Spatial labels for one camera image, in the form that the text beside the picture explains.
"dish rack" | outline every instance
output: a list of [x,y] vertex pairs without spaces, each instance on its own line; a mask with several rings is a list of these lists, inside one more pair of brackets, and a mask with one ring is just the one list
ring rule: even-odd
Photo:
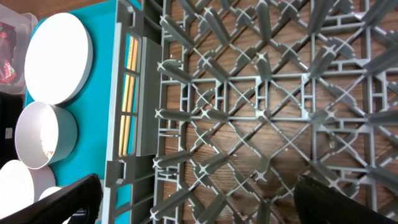
[[[382,135],[393,145],[398,143],[398,136],[386,128],[398,123],[398,111],[394,110],[397,100],[391,97],[398,94],[398,85],[388,79],[398,72],[398,35],[378,26],[389,11],[398,7],[397,2],[379,0],[371,5],[369,0],[365,0],[361,3],[360,12],[354,10],[350,0],[258,0],[245,9],[237,6],[239,1],[219,0],[219,10],[208,7],[210,2],[199,0],[194,4],[191,0],[178,0],[184,14],[182,21],[175,21],[170,17],[170,0],[164,0],[162,5],[154,0],[143,1],[142,11],[126,0],[117,1],[103,222],[113,223],[117,217],[128,214],[130,223],[180,223],[183,209],[189,209],[197,223],[212,223],[224,211],[229,212],[234,223],[283,223],[275,204],[292,196],[295,180],[286,180],[272,161],[288,148],[305,161],[306,168],[299,175],[310,175],[350,198],[355,198],[364,186],[366,205],[387,217],[393,217],[398,208],[396,199],[379,208],[376,184],[387,187],[395,194],[398,192],[398,175],[386,168],[397,158],[398,151],[392,148],[377,156],[375,135]],[[300,15],[305,5],[310,7],[310,12],[315,12],[311,13],[309,21],[304,21]],[[274,24],[271,24],[272,10],[279,12]],[[228,31],[223,24],[225,14],[236,18],[232,31]],[[198,32],[192,37],[190,30],[194,21],[199,21]],[[288,22],[293,22],[306,33],[292,45],[275,40]],[[246,29],[258,36],[259,41],[240,49],[234,42]],[[346,40],[334,36],[352,31],[353,34]],[[199,45],[209,33],[220,44],[201,52]],[[129,35],[139,43],[136,70],[125,66],[124,46]],[[361,55],[351,46],[358,39],[362,40]],[[317,41],[322,43],[318,48]],[[181,60],[170,58],[170,43],[174,42],[182,45]],[[374,56],[374,42],[386,50]],[[310,46],[310,65],[304,63],[298,53],[307,44]],[[271,66],[269,54],[261,52],[266,45],[280,54],[274,66]],[[238,54],[231,70],[226,70],[217,61],[225,48]],[[196,69],[190,71],[188,64],[193,54],[198,55],[199,59]],[[300,72],[280,73],[288,63]],[[254,73],[238,75],[247,65],[252,66]],[[132,112],[122,109],[126,76],[134,76],[137,83],[136,110]],[[342,88],[330,83],[330,77],[351,77],[354,82]],[[293,90],[278,82],[291,79],[298,80]],[[241,82],[254,85],[241,91],[236,86]],[[202,90],[199,85],[203,83],[213,87]],[[175,85],[180,87],[180,106],[177,110],[167,108],[167,89]],[[358,85],[363,91],[363,105],[358,104],[351,93]],[[317,106],[318,87],[333,97],[322,108]],[[273,109],[270,107],[271,88],[283,95]],[[233,103],[230,91],[235,93]],[[288,103],[297,108],[299,114],[276,116]],[[354,116],[340,116],[334,108],[337,104],[347,107]],[[236,115],[244,105],[251,107],[252,115]],[[119,137],[122,116],[130,116],[136,124],[132,125],[132,151],[126,156],[118,154],[122,144]],[[202,121],[210,123],[211,127],[198,125]],[[237,121],[255,125],[244,133],[236,125]],[[303,126],[291,135],[278,126],[279,122],[300,123]],[[285,141],[268,155],[251,141],[265,125],[269,125]],[[193,127],[197,135],[191,147],[186,144],[188,126]],[[226,151],[214,142],[223,126],[233,130],[235,138],[230,141],[236,142]],[[311,147],[304,149],[296,140],[309,129],[307,141],[310,141]],[[329,137],[327,150],[318,147],[318,133]],[[352,146],[359,136],[364,139],[364,155]],[[178,139],[175,152],[165,153],[166,138]],[[195,153],[202,146],[213,149],[214,154],[197,162]],[[256,164],[247,174],[243,174],[232,162],[234,157],[239,160],[239,156],[234,155],[242,147],[248,148],[257,157]],[[331,166],[325,162],[346,152],[359,167]],[[227,192],[220,190],[219,184],[211,178],[220,169],[229,169],[236,181]],[[193,172],[195,177],[189,184],[185,180],[188,171]],[[265,197],[256,184],[269,182],[272,175],[282,187],[273,196]],[[175,183],[177,188],[174,194],[164,197],[163,186],[167,182]],[[131,196],[117,207],[118,189],[125,186],[129,187]],[[214,193],[210,204],[204,205],[195,195],[194,190],[199,186]],[[238,211],[229,200],[242,190],[256,202],[252,212],[247,214]]]

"teal mat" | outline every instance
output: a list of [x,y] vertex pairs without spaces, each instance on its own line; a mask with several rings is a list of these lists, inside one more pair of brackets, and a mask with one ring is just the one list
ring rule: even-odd
[[[131,2],[141,9],[137,0]],[[105,178],[116,1],[95,4],[70,13],[79,18],[90,33],[94,57],[90,76],[83,89],[74,99],[59,105],[74,115],[78,125],[78,140],[67,158],[50,165],[57,185],[71,184],[90,173],[98,174],[100,179]],[[25,105],[31,102],[33,99],[27,91]],[[131,132],[129,142],[132,142],[132,136]],[[121,188],[118,190],[117,206],[125,199],[130,199],[130,191]],[[127,223],[128,218],[128,213],[125,213],[118,217],[116,223]]]

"black object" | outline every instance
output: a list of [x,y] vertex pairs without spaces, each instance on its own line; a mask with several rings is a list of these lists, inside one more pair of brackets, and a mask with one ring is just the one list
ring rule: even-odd
[[294,204],[302,224],[397,223],[307,176],[295,186]]
[[20,96],[0,92],[0,169],[8,161],[18,158],[14,134],[22,104]]
[[[62,223],[72,215],[68,223],[94,223],[98,217],[102,196],[100,178],[96,174],[90,174],[23,210],[3,218],[0,224]],[[84,210],[84,215],[76,215],[78,210]]]

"clear plastic container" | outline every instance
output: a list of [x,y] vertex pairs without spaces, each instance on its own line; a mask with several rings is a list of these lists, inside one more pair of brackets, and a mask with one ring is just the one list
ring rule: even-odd
[[0,4],[0,91],[25,93],[25,56],[36,25],[33,14],[18,14]]

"blue tray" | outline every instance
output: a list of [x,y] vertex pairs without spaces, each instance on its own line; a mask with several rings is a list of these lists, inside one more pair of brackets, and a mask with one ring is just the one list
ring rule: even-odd
[[[131,2],[141,9],[137,0]],[[78,125],[78,140],[67,158],[50,165],[57,185],[71,184],[90,173],[96,173],[100,179],[104,179],[116,1],[102,2],[70,13],[79,18],[90,33],[94,57],[90,76],[83,89],[74,99],[59,105],[74,115]],[[27,91],[25,106],[33,101]],[[118,191],[118,204],[123,198],[130,198],[128,189]],[[128,213],[121,215],[116,223],[125,223],[127,218]]]

